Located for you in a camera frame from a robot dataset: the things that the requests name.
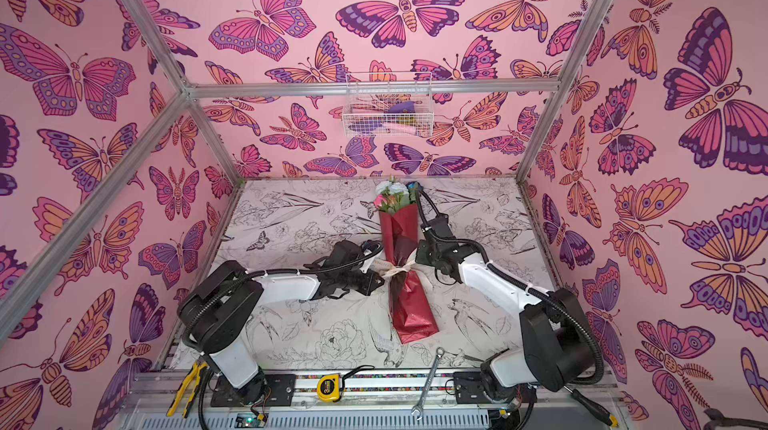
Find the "cream satin ribbon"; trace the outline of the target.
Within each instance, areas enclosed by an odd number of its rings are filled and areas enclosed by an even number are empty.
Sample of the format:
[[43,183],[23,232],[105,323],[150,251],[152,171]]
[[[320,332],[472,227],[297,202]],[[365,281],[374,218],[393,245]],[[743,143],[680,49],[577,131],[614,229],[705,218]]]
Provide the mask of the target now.
[[375,259],[372,262],[370,269],[374,270],[384,280],[390,280],[400,273],[420,271],[422,270],[422,266],[417,264],[414,258],[407,260],[403,264],[394,264],[388,260]]

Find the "blue fake rose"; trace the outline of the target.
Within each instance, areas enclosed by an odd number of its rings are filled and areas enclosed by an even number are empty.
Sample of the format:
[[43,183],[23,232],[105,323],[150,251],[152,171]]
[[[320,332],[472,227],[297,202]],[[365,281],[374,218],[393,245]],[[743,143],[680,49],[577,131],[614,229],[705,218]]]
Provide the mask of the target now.
[[412,181],[407,184],[407,188],[409,190],[411,200],[416,202],[419,199],[420,184],[416,181]]

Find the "white fake rose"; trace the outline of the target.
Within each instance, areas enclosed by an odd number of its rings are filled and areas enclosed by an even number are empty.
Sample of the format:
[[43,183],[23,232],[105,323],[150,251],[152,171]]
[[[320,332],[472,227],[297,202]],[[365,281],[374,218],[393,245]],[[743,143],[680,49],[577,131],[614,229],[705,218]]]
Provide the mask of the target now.
[[407,185],[395,178],[380,182],[380,184],[376,186],[376,192],[377,195],[383,194],[387,197],[388,206],[385,209],[379,210],[374,204],[375,208],[380,212],[396,214],[398,211],[414,204],[414,201],[411,200],[409,195]]

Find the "dark red wrapping paper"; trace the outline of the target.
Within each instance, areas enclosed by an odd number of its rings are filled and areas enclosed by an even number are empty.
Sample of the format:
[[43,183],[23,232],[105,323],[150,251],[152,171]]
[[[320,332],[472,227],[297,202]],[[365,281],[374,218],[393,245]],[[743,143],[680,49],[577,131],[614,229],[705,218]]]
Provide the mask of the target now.
[[[419,244],[416,203],[396,214],[379,212],[385,260],[403,264],[414,258]],[[439,332],[437,321],[418,271],[395,275],[389,281],[392,326],[402,344],[426,339]]]

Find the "small pink fake rose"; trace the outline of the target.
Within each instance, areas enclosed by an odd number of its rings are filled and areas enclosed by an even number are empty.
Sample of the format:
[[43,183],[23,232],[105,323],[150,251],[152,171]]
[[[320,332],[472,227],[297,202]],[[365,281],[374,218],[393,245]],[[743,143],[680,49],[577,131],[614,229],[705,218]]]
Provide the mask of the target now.
[[379,210],[385,209],[388,206],[387,197],[383,194],[378,194],[374,204]]

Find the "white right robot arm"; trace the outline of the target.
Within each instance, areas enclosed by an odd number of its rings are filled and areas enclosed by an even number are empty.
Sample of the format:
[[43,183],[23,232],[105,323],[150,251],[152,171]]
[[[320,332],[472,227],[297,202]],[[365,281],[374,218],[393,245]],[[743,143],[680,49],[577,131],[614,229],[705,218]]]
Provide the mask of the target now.
[[481,364],[480,378],[493,399],[520,385],[557,392],[571,384],[594,385],[605,375],[599,344],[577,297],[567,289],[526,283],[498,266],[478,242],[456,237],[440,213],[421,224],[416,260],[469,286],[519,322],[522,344]]

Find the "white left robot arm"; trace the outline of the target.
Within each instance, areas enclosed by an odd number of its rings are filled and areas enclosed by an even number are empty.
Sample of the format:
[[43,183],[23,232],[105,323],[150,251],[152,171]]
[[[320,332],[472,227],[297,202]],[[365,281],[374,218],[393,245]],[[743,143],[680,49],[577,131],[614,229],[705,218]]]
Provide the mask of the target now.
[[244,336],[255,309],[283,301],[338,300],[351,291],[368,296],[384,284],[370,269],[383,250],[375,240],[341,240],[328,256],[300,269],[248,270],[227,260],[179,305],[181,340],[230,385],[241,403],[254,403],[266,390],[264,372]]

